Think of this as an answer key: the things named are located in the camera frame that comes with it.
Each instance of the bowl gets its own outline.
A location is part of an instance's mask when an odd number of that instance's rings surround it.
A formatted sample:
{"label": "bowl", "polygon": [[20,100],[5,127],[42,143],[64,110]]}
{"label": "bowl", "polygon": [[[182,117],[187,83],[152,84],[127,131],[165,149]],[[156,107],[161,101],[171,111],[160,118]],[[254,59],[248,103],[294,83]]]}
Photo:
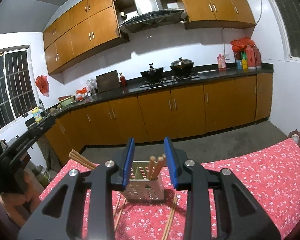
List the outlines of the bowl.
{"label": "bowl", "polygon": [[74,96],[69,96],[61,101],[59,101],[59,103],[61,104],[61,106],[68,106],[69,104],[71,104],[74,101]]}

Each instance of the red plastic bag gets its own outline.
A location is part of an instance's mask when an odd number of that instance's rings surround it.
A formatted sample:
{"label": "red plastic bag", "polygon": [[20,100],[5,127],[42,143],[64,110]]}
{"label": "red plastic bag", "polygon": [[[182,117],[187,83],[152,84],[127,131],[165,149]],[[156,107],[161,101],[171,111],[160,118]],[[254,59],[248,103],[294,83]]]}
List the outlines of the red plastic bag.
{"label": "red plastic bag", "polygon": [[35,85],[45,97],[49,96],[49,83],[47,76],[38,76],[35,80]]}
{"label": "red plastic bag", "polygon": [[230,42],[232,45],[232,51],[240,52],[244,51],[248,45],[253,47],[255,45],[254,41],[249,39],[248,37],[241,38],[239,40],[234,40]]}

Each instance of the stainless steel range hood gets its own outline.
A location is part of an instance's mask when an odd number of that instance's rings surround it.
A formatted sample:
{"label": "stainless steel range hood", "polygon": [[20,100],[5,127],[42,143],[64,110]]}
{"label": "stainless steel range hood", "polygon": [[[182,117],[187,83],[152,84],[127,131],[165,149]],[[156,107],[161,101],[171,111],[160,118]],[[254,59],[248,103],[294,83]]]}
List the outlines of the stainless steel range hood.
{"label": "stainless steel range hood", "polygon": [[134,0],[138,15],[126,20],[119,30],[136,33],[162,25],[179,23],[186,17],[183,9],[163,9],[160,0]]}

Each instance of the red floral tablecloth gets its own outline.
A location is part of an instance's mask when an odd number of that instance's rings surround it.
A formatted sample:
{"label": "red floral tablecloth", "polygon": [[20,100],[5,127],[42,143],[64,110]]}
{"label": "red floral tablecloth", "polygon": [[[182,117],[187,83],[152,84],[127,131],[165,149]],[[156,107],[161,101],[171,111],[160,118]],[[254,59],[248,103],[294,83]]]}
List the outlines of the red floral tablecloth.
{"label": "red floral tablecloth", "polygon": [[[203,163],[205,168],[219,171],[227,167],[242,181],[266,210],[269,217],[280,231],[282,239],[300,220],[300,148],[292,139],[287,139],[264,150],[227,160]],[[71,169],[87,169],[70,160],[40,195],[43,200],[52,188]],[[173,198],[173,187],[168,168],[161,172],[166,188],[167,202],[164,204],[126,203],[116,239],[161,239]],[[119,198],[119,192],[113,192],[113,208]],[[178,207],[169,234],[170,240],[182,239],[186,215],[187,191],[178,191]],[[83,237],[87,233],[90,191],[87,192]],[[210,191],[211,234],[217,236],[216,213],[213,193]]]}

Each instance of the red bottle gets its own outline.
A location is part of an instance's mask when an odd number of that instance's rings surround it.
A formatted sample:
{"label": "red bottle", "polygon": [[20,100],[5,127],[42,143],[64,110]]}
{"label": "red bottle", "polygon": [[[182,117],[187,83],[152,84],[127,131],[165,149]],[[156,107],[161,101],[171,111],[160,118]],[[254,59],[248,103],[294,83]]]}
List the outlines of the red bottle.
{"label": "red bottle", "polygon": [[251,46],[248,45],[245,52],[247,54],[248,69],[256,69],[256,59],[254,57],[253,48],[251,48]]}
{"label": "red bottle", "polygon": [[120,74],[120,78],[119,78],[120,79],[120,85],[122,87],[125,87],[127,85],[126,79],[125,79],[124,75],[122,75],[122,72],[120,72],[119,74]]}

